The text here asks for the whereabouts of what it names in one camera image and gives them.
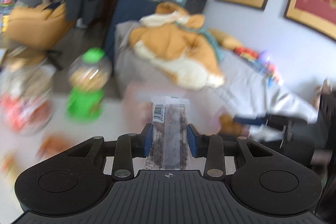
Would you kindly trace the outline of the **gloved right hand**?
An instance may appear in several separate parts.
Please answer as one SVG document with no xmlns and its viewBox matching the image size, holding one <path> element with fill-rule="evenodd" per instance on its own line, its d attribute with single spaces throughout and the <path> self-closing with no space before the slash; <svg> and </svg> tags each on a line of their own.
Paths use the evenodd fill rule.
<svg viewBox="0 0 336 224">
<path fill-rule="evenodd" d="M 322 85 L 316 86 L 314 88 L 314 96 L 311 100 L 311 105 L 316 109 L 319 110 L 320 100 L 322 94 L 331 94 L 333 91 L 333 86 L 330 83 L 329 79 L 324 79 Z"/>
</svg>

